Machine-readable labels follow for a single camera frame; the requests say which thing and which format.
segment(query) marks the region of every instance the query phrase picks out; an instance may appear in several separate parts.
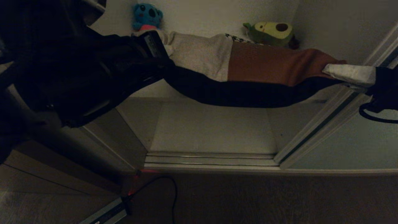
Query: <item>blue plush toy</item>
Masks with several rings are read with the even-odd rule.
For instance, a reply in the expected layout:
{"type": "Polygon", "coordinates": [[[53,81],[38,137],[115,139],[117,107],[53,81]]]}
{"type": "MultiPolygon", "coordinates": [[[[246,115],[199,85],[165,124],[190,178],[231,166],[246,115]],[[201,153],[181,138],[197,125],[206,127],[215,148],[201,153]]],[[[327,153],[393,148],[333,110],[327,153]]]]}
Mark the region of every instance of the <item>blue plush toy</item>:
{"type": "Polygon", "coordinates": [[[163,18],[163,12],[151,4],[137,4],[134,6],[135,30],[158,29],[163,18]]]}

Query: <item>white cloth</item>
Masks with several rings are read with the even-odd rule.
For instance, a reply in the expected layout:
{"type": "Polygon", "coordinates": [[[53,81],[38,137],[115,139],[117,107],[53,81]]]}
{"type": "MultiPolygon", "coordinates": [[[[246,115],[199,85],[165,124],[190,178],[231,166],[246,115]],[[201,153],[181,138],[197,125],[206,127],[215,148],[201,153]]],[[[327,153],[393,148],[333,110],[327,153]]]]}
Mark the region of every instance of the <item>white cloth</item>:
{"type": "MultiPolygon", "coordinates": [[[[134,33],[140,36],[147,31],[134,33]]],[[[228,81],[228,65],[232,51],[233,41],[224,34],[219,34],[211,38],[199,37],[195,35],[171,32],[166,34],[157,30],[163,44],[170,53],[170,59],[174,63],[201,74],[208,78],[218,81],[228,81]]]]}
{"type": "Polygon", "coordinates": [[[12,61],[12,62],[0,65],[0,74],[3,73],[5,70],[7,70],[7,68],[10,67],[12,65],[12,63],[14,63],[14,62],[12,61]]]}
{"type": "Polygon", "coordinates": [[[356,86],[371,87],[376,83],[376,68],[371,66],[328,64],[322,72],[356,86]]]}

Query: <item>patterned fabric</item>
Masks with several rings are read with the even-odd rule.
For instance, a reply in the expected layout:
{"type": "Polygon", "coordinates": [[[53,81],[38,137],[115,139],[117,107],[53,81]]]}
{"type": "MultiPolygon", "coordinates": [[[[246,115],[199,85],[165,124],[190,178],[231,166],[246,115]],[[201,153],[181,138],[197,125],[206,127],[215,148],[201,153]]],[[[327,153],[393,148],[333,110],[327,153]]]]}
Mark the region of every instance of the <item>patterned fabric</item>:
{"type": "MultiPolygon", "coordinates": [[[[218,82],[228,81],[228,65],[234,42],[223,33],[207,38],[156,31],[163,45],[173,49],[170,59],[175,65],[204,74],[218,82]]],[[[142,35],[144,32],[136,32],[134,36],[142,35]]]]}
{"type": "Polygon", "coordinates": [[[225,34],[225,36],[228,38],[228,39],[231,39],[233,42],[239,42],[239,43],[250,43],[250,44],[255,44],[255,45],[264,45],[264,44],[262,44],[262,43],[257,43],[257,42],[254,42],[254,41],[250,41],[250,40],[245,40],[245,39],[242,39],[242,38],[239,38],[239,37],[237,37],[237,36],[233,36],[233,35],[230,35],[230,34],[225,34]]]}

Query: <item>black fabric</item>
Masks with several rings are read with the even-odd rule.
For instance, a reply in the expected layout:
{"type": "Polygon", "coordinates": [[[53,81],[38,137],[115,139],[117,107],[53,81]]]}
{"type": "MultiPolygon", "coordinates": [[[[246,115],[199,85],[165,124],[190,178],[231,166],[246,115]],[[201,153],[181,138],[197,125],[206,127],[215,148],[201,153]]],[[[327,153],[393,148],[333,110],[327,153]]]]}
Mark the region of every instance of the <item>black fabric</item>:
{"type": "Polygon", "coordinates": [[[181,67],[164,79],[181,94],[204,104],[255,108],[290,106],[308,99],[323,88],[342,83],[323,77],[308,78],[294,87],[270,83],[217,82],[181,67]]]}
{"type": "Polygon", "coordinates": [[[368,89],[366,95],[372,96],[376,93],[381,93],[392,85],[397,80],[398,69],[389,69],[385,67],[376,67],[376,83],[368,89]]]}
{"type": "Polygon", "coordinates": [[[26,126],[8,93],[0,92],[0,165],[12,149],[26,140],[26,126]]]}

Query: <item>closet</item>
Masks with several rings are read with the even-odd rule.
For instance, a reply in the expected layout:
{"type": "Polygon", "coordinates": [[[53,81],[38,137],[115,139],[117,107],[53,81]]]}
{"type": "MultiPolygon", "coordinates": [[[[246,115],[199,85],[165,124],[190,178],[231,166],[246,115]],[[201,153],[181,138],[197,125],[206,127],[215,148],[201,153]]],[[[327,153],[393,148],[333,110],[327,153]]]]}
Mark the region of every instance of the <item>closet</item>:
{"type": "MultiPolygon", "coordinates": [[[[109,0],[105,14],[91,28],[103,35],[130,35],[135,3],[109,0]]],[[[398,21],[393,0],[148,0],[145,3],[155,4],[163,11],[162,29],[166,32],[206,37],[229,33],[247,38],[243,23],[292,23],[301,49],[317,48],[357,65],[381,64],[380,60],[388,56],[382,55],[388,48],[382,48],[382,43],[385,37],[391,38],[389,32],[398,21]]],[[[286,108],[219,107],[189,99],[161,80],[132,94],[116,110],[131,129],[132,138],[139,140],[147,151],[145,163],[132,166],[276,171],[344,108],[343,103],[349,103],[347,100],[355,96],[347,87],[336,85],[286,108]]],[[[101,128],[107,129],[105,123],[102,122],[101,128]]],[[[113,141],[123,140],[115,137],[113,141]]]]}

